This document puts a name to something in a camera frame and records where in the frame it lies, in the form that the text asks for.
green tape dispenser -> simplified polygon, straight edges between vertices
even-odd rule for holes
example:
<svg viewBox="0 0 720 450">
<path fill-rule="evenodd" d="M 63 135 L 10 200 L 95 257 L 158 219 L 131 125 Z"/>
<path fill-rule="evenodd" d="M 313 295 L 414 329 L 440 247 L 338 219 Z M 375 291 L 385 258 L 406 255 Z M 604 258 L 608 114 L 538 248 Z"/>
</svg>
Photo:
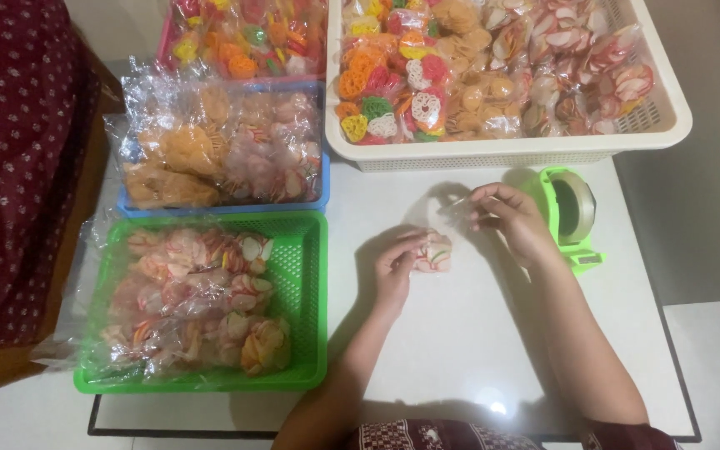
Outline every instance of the green tape dispenser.
<svg viewBox="0 0 720 450">
<path fill-rule="evenodd" d="M 590 248 L 596 199 L 576 171 L 548 167 L 522 185 L 521 190 L 535 199 L 560 253 L 575 275 L 605 261 L 604 253 Z"/>
</svg>

maroon clothing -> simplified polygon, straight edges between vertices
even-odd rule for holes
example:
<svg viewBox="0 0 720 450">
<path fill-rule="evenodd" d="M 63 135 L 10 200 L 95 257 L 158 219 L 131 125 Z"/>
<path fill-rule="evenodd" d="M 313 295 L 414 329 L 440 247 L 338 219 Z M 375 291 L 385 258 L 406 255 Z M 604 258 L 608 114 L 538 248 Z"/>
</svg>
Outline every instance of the maroon clothing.
<svg viewBox="0 0 720 450">
<path fill-rule="evenodd" d="M 585 450 L 678 450 L 668 435 L 649 425 L 595 424 L 583 437 Z M 359 427 L 345 450 L 538 450 L 520 435 L 456 420 L 397 420 Z"/>
<path fill-rule="evenodd" d="M 98 78 L 62 0 L 0 0 L 0 348 L 43 321 Z"/>
</svg>

person's left hand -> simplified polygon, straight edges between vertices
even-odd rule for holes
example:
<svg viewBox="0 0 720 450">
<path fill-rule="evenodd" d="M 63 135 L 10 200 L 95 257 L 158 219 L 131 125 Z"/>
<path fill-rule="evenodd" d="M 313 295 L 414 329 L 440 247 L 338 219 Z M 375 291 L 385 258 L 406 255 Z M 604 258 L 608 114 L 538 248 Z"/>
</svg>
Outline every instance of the person's left hand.
<svg viewBox="0 0 720 450">
<path fill-rule="evenodd" d="M 399 236 L 375 263 L 377 301 L 375 308 L 398 316 L 410 293 L 410 271 L 415 264 L 416 250 L 426 243 L 424 234 L 413 232 Z"/>
</svg>

pink plastic basket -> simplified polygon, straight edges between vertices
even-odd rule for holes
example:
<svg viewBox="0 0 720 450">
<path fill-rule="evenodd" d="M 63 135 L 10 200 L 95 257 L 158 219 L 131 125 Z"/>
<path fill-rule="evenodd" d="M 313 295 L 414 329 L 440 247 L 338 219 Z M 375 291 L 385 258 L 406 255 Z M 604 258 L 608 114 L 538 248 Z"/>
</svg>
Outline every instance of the pink plastic basket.
<svg viewBox="0 0 720 450">
<path fill-rule="evenodd" d="M 162 32 L 160 33 L 160 43 L 157 45 L 157 53 L 155 54 L 155 58 L 157 59 L 157 62 L 162 64 L 166 69 L 174 70 L 177 68 L 177 64 L 175 63 L 174 59 L 171 57 L 166 57 L 168 55 L 169 46 L 172 42 L 174 42 L 175 39 L 178 38 L 176 36 L 176 31 L 173 26 L 171 26 L 171 19 L 172 15 L 174 14 L 172 10 L 172 5 L 169 5 L 168 10 L 165 12 L 165 21 L 162 25 Z M 314 75 L 295 75 L 295 76 L 285 76 L 285 77 L 255 77 L 248 80 L 230 80 L 231 82 L 235 83 L 269 83 L 269 82 L 298 82 L 298 81 L 324 81 L 326 78 L 326 72 L 323 72 L 321 74 L 314 74 Z"/>
</svg>

blue plastic basket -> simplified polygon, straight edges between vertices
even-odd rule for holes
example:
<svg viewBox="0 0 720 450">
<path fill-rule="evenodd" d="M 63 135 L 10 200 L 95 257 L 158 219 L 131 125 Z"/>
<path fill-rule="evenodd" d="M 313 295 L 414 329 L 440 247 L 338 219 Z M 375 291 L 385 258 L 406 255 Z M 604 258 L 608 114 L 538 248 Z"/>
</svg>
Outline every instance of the blue plastic basket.
<svg viewBox="0 0 720 450">
<path fill-rule="evenodd" d="M 304 91 L 316 96 L 316 101 L 321 106 L 322 111 L 325 108 L 325 87 L 320 81 L 296 81 L 296 82 L 264 82 L 264 83 L 228 83 L 228 89 L 242 89 L 247 92 L 290 92 Z M 118 191 L 118 200 L 116 208 L 129 219 L 142 217 L 165 217 L 180 215 L 208 215 L 208 214 L 234 214 L 239 212 L 271 212 L 279 210 L 320 210 L 325 212 L 326 203 L 330 200 L 330 148 L 324 135 L 324 123 L 322 120 L 322 138 L 321 138 L 321 197 L 314 202 L 300 203 L 275 203 L 260 205 L 242 205 L 233 207 L 203 207 L 203 208 L 164 208 L 142 210 L 131 206 L 130 197 L 126 194 L 126 189 L 122 184 Z M 140 149 L 135 148 L 133 151 L 135 163 L 140 155 Z"/>
</svg>

